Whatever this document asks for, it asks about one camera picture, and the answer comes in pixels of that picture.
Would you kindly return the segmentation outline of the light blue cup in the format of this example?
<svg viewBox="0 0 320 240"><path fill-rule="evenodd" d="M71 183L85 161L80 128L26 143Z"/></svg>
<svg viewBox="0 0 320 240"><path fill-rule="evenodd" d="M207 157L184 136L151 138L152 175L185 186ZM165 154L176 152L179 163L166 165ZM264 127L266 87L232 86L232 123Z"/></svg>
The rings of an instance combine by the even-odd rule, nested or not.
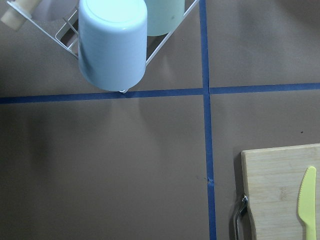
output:
<svg viewBox="0 0 320 240"><path fill-rule="evenodd" d="M144 76L147 6L143 0L81 0L78 65L83 77L106 91L124 91Z"/></svg>

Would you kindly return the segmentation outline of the light green cup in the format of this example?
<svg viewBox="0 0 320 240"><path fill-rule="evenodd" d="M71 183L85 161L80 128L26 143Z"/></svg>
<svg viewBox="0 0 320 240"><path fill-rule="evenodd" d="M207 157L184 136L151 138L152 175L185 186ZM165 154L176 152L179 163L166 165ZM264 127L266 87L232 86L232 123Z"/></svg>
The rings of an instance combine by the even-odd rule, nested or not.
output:
<svg viewBox="0 0 320 240"><path fill-rule="evenodd" d="M185 13L184 0L145 0L147 7L147 35L162 36L175 30Z"/></svg>

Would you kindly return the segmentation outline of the wooden cutting board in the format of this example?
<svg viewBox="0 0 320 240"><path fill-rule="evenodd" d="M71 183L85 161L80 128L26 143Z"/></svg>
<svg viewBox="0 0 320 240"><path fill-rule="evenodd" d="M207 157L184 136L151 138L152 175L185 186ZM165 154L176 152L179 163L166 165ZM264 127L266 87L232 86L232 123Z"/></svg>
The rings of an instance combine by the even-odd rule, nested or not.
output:
<svg viewBox="0 0 320 240"><path fill-rule="evenodd" d="M309 240L298 202L306 171L320 169L320 145L243 150L241 164L252 238Z"/></svg>

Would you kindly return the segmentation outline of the yellow plastic knife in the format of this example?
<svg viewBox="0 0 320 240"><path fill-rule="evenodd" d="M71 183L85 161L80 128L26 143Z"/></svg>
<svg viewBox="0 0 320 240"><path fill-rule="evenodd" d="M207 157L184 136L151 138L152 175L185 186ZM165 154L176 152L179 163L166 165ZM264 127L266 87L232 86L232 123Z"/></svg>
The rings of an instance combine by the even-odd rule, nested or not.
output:
<svg viewBox="0 0 320 240"><path fill-rule="evenodd" d="M305 239L316 240L316 177L317 170L309 166L303 176L297 203L297 213L305 227Z"/></svg>

